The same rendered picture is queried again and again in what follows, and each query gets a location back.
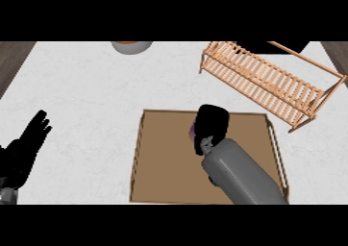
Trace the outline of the brown wooden tray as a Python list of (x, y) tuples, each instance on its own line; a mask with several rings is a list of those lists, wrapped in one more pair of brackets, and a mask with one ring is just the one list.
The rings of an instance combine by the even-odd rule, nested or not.
[[(191, 140), (194, 111), (145, 110), (136, 140), (130, 176), (134, 203), (220, 204), (231, 203), (213, 186), (201, 167)], [(234, 112), (226, 137), (242, 147), (262, 169), (290, 194), (274, 125), (263, 113)]]

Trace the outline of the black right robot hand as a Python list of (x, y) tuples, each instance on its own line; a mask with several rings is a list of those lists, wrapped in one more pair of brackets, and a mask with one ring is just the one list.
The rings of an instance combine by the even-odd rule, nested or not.
[(200, 156), (202, 156), (201, 140), (211, 136), (211, 144), (217, 145), (226, 138), (228, 122), (229, 113), (223, 108), (208, 104), (200, 106), (194, 121), (194, 150)]

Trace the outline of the wooden tiered shelf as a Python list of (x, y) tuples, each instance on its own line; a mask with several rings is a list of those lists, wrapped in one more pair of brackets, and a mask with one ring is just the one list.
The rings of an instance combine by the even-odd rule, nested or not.
[(232, 41), (211, 41), (201, 53), (198, 71), (205, 70), (257, 105), (291, 125), (288, 133), (318, 117), (348, 75), (333, 71), (275, 41), (269, 44), (325, 70), (339, 81), (327, 90), (306, 83), (287, 70), (251, 53)]

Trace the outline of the grey bowl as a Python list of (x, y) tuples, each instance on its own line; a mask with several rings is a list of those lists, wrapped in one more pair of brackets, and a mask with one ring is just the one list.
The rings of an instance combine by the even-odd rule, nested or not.
[(121, 43), (121, 42), (114, 41), (112, 46), (121, 54), (137, 55), (148, 50), (148, 48), (152, 46), (152, 42), (151, 41), (136, 41), (136, 42)]

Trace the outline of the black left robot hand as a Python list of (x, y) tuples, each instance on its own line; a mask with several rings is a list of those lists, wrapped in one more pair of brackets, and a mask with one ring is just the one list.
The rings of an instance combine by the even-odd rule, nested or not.
[(47, 113), (38, 111), (20, 137), (10, 142), (6, 148), (0, 145), (0, 189), (17, 190), (23, 186), (50, 131)]

